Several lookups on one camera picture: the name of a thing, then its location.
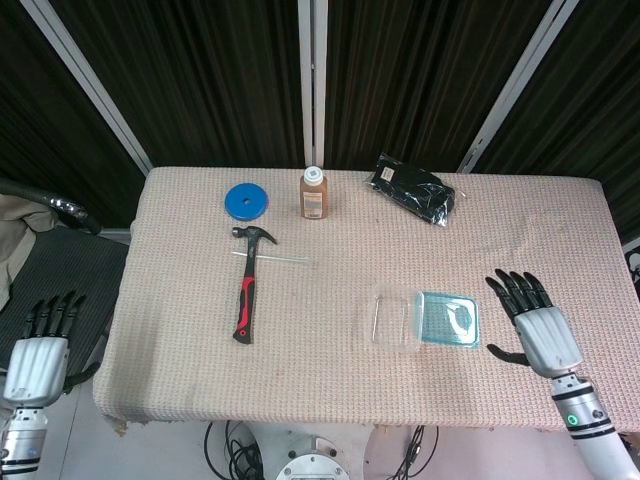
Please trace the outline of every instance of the black curtain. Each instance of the black curtain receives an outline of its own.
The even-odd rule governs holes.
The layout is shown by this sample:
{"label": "black curtain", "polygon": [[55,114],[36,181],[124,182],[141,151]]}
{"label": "black curtain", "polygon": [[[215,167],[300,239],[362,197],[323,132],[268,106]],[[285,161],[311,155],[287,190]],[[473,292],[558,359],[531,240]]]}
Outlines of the black curtain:
{"label": "black curtain", "polygon": [[303,167],[296,0],[54,0],[156,166]]}
{"label": "black curtain", "polygon": [[0,2],[0,176],[133,219],[144,177],[17,1]]}
{"label": "black curtain", "polygon": [[330,2],[325,166],[455,171],[548,5]]}
{"label": "black curtain", "polygon": [[597,179],[640,235],[640,2],[580,2],[474,171]]}

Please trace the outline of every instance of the black plastic bag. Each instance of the black plastic bag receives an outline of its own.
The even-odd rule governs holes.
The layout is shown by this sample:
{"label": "black plastic bag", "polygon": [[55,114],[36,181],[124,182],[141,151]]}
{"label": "black plastic bag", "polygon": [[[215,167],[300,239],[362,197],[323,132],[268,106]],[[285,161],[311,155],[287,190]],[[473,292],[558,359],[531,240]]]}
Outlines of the black plastic bag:
{"label": "black plastic bag", "polygon": [[368,183],[423,220],[447,226],[453,211],[455,190],[432,173],[381,153],[376,171]]}

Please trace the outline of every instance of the hammer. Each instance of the hammer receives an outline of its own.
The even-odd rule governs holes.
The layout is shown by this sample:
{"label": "hammer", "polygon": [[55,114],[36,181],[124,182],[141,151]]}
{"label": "hammer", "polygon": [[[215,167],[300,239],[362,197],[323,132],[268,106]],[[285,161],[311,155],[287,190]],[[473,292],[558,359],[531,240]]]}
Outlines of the hammer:
{"label": "hammer", "polygon": [[258,240],[264,237],[271,240],[276,245],[278,242],[260,227],[249,226],[247,228],[233,227],[231,234],[236,238],[247,237],[247,265],[244,268],[244,278],[242,280],[242,290],[240,291],[240,316],[236,331],[233,334],[238,342],[250,345],[251,342],[251,316],[253,313],[253,297],[256,291],[256,250]]}

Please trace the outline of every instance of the hammer head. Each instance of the hammer head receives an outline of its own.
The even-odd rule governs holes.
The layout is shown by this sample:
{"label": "hammer head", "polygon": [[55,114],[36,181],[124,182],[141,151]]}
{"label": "hammer head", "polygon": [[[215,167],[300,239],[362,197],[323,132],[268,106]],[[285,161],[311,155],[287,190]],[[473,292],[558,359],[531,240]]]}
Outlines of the hammer head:
{"label": "hammer head", "polygon": [[233,229],[231,230],[231,234],[236,238],[247,237],[249,243],[257,242],[260,237],[264,237],[267,240],[275,243],[276,245],[278,244],[278,241],[273,238],[266,230],[253,225],[250,225],[247,228],[233,227]]}

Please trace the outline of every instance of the floor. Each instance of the floor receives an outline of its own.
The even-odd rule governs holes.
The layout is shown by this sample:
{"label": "floor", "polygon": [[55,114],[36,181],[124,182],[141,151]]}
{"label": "floor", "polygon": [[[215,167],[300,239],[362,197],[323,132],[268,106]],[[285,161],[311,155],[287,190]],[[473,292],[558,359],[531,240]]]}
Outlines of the floor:
{"label": "floor", "polygon": [[[214,478],[202,453],[204,423],[134,424],[119,437],[98,413],[91,382],[62,397],[45,413],[50,428],[38,480]],[[213,462],[220,469],[224,465],[221,433],[220,428],[214,428],[210,440]],[[435,429],[427,429],[417,465],[429,455],[434,436]],[[384,480],[395,471],[408,438],[408,427],[377,427],[365,455],[365,478]],[[443,428],[432,462],[416,478],[516,477],[591,478],[567,435],[517,428]]]}

